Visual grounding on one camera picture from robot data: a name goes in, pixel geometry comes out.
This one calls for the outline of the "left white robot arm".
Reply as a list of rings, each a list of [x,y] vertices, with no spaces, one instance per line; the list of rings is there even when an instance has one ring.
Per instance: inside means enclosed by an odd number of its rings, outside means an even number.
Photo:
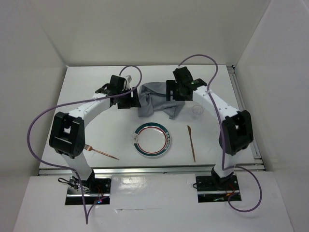
[[[78,187],[85,193],[95,188],[95,174],[83,154],[85,128],[102,112],[117,105],[119,109],[140,107],[138,93],[130,88],[131,76],[112,75],[110,82],[95,91],[91,102],[84,103],[68,113],[54,116],[49,146],[59,153],[70,168],[80,176]]]

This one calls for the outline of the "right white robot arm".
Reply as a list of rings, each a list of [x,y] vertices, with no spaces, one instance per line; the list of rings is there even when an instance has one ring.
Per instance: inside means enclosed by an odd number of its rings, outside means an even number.
[[[175,69],[173,75],[173,80],[166,81],[167,101],[194,101],[218,119],[222,154],[211,170],[210,180],[202,181],[197,187],[223,190],[231,182],[240,154],[253,141],[251,115],[247,110],[230,106],[202,79],[193,79],[187,67]]]

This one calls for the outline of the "grey cloth napkin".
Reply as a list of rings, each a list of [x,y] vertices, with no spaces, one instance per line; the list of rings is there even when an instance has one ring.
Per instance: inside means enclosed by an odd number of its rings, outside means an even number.
[[[175,119],[183,107],[184,101],[166,100],[166,83],[149,82],[139,89],[138,97],[141,107],[138,108],[139,117],[150,117],[154,112],[164,112],[169,119]]]

